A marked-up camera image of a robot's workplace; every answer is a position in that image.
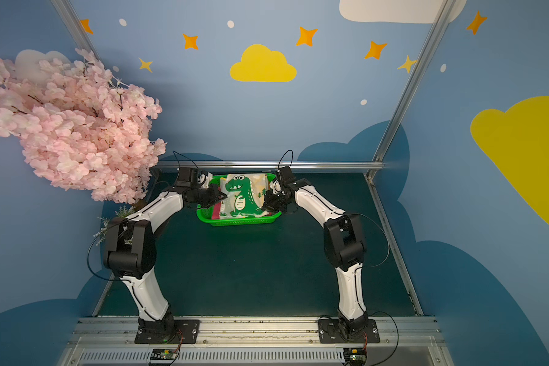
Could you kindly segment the white dinosaur print raincoat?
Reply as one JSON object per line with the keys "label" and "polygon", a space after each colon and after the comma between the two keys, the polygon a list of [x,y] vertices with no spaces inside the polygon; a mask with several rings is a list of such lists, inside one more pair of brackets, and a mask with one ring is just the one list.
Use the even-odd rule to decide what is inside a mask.
{"label": "white dinosaur print raincoat", "polygon": [[262,207],[269,188],[266,174],[230,174],[220,178],[220,190],[227,195],[221,202],[219,218],[234,220],[268,215]]}

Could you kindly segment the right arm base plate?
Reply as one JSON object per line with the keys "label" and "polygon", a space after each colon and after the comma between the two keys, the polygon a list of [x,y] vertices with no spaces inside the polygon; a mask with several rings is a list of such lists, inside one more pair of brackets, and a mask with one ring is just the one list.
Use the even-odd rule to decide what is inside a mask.
{"label": "right arm base plate", "polygon": [[368,320],[365,327],[350,330],[346,324],[337,318],[320,317],[317,320],[317,333],[322,344],[340,344],[340,343],[372,343],[381,342],[378,326],[372,319]]}

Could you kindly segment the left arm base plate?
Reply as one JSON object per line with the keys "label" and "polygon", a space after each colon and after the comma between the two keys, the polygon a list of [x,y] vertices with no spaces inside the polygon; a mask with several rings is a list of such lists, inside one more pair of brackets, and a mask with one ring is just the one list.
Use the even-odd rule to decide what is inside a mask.
{"label": "left arm base plate", "polygon": [[135,344],[195,344],[200,320],[138,320]]}

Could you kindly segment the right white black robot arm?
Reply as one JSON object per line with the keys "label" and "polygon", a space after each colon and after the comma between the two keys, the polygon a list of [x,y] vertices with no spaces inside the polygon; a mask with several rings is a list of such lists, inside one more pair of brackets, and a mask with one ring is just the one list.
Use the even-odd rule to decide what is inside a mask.
{"label": "right white black robot arm", "polygon": [[266,210],[282,212],[290,203],[306,210],[323,229],[324,253],[335,268],[338,280],[338,319],[344,337],[364,331],[368,312],[361,272],[366,243],[358,215],[346,213],[332,204],[305,179],[285,185],[277,178],[269,184],[263,204]]}

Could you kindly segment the magenta raincoat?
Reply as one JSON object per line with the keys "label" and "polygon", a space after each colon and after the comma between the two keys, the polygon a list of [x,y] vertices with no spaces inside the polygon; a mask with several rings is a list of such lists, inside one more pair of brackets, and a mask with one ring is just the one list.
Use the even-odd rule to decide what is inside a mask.
{"label": "magenta raincoat", "polygon": [[222,208],[221,203],[215,204],[215,206],[213,206],[211,217],[210,217],[212,221],[217,221],[221,219],[221,208]]}

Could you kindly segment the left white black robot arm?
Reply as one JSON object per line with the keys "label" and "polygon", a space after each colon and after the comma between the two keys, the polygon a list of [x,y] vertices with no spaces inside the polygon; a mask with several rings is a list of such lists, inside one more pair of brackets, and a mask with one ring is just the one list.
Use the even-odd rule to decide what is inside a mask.
{"label": "left white black robot arm", "polygon": [[139,334],[171,337],[176,334],[169,302],[156,279],[156,232],[187,203],[209,208],[227,197],[216,184],[177,186],[162,192],[132,215],[114,218],[105,236],[106,268],[123,282],[139,313]]}

